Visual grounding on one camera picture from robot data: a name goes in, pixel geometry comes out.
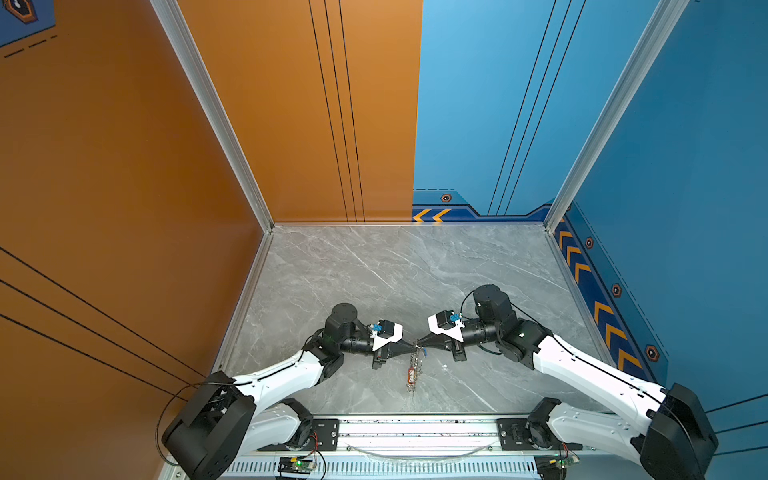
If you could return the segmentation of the metal keyring with chain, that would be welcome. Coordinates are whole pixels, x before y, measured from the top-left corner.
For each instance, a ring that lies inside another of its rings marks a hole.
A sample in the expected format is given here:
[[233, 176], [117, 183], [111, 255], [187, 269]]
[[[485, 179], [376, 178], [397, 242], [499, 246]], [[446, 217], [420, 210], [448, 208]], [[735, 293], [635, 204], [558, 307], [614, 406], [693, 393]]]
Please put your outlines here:
[[410, 355], [409, 368], [413, 368], [416, 371], [416, 383], [414, 385], [408, 385], [406, 381], [406, 390], [408, 393], [414, 393], [416, 390], [417, 382], [422, 374], [423, 361], [426, 356], [427, 350], [419, 347], [417, 352]]

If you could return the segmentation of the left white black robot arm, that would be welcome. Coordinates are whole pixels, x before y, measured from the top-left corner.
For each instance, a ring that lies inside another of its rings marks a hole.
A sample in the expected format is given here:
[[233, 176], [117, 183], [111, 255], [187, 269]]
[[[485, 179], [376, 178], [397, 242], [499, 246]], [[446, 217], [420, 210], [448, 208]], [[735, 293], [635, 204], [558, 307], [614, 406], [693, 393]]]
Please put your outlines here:
[[166, 428], [157, 428], [161, 459], [190, 479], [217, 479], [243, 454], [268, 446], [316, 451], [313, 414], [295, 394], [330, 379], [346, 355], [369, 356], [375, 369], [417, 352], [401, 324], [365, 324], [350, 303], [335, 305], [322, 328], [287, 359], [229, 376], [218, 370], [190, 386], [191, 396]]

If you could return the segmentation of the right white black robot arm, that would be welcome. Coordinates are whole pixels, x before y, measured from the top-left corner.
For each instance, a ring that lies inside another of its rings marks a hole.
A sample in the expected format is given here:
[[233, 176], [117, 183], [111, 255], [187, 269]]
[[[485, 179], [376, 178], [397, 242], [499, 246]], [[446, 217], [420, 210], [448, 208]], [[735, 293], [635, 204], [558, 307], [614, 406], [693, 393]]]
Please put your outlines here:
[[719, 441], [692, 390], [663, 387], [584, 353], [518, 309], [496, 285], [469, 296], [475, 317], [461, 310], [431, 315], [420, 347], [463, 361], [467, 347], [493, 343], [506, 359], [565, 382], [607, 409], [586, 411], [544, 398], [526, 420], [538, 449], [579, 443], [632, 461], [654, 479], [705, 478]]

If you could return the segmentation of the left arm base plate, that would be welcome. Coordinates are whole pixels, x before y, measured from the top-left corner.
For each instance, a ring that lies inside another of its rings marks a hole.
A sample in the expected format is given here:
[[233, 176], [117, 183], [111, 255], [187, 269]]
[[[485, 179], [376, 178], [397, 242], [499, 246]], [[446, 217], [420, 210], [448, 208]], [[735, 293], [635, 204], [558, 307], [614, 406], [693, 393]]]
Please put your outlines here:
[[338, 445], [340, 421], [338, 418], [313, 418], [302, 421], [293, 436], [282, 444], [273, 444], [260, 448], [267, 451], [335, 451]]

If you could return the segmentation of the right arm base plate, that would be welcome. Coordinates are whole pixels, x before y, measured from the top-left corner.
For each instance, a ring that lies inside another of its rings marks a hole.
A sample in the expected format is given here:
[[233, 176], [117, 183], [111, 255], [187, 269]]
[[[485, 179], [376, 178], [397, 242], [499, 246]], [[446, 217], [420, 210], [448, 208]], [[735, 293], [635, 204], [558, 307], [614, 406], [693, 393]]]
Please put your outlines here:
[[542, 422], [503, 417], [496, 420], [497, 434], [504, 451], [557, 451], [563, 443]]

